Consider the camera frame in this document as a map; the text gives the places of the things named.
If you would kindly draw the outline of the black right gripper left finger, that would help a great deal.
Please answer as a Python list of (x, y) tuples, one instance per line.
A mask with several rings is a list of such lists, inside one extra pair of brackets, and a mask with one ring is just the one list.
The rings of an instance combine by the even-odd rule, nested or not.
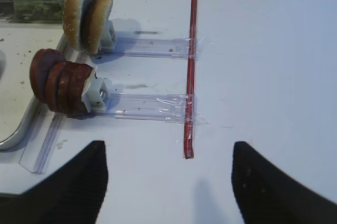
[(108, 184), (104, 141), (93, 141), (48, 178), (1, 197), (1, 223), (96, 223)]

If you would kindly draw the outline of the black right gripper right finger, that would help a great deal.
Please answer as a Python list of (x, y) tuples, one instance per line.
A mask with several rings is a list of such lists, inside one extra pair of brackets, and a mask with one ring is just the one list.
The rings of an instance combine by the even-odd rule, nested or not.
[(231, 183), (244, 223), (336, 223), (336, 203), (288, 176), (244, 141), (233, 147)]

